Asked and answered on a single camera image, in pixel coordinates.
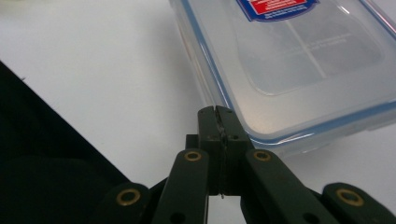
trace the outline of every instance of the container label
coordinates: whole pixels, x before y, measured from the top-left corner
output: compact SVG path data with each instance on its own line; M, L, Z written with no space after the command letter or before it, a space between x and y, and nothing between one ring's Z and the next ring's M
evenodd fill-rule
M311 10L318 0L236 0L250 21L283 21Z

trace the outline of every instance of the red label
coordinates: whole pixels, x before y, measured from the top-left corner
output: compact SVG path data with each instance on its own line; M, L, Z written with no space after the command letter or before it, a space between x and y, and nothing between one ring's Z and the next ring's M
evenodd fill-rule
M250 0L257 15L306 3L306 0Z

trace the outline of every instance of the plastic food container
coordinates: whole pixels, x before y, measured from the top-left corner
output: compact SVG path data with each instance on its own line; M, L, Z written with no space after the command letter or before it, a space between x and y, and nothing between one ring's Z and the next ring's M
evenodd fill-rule
M396 119L396 33L372 1L171 0L209 105L282 156Z

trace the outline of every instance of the transparent plastic lid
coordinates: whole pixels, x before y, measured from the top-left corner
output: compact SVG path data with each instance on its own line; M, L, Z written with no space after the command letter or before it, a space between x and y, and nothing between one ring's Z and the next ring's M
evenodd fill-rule
M372 1L173 3L205 56L205 78L217 87L211 91L264 147L396 108L394 26Z

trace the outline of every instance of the white table surface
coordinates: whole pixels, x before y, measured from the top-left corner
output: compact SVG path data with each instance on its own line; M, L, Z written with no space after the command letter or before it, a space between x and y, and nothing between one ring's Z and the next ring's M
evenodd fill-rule
M396 20L396 1L376 2ZM0 60L148 187L169 175L205 106L167 0L0 0ZM396 214L395 133L358 133L284 162L311 189L346 182ZM209 207L209 223L244 223L238 198Z

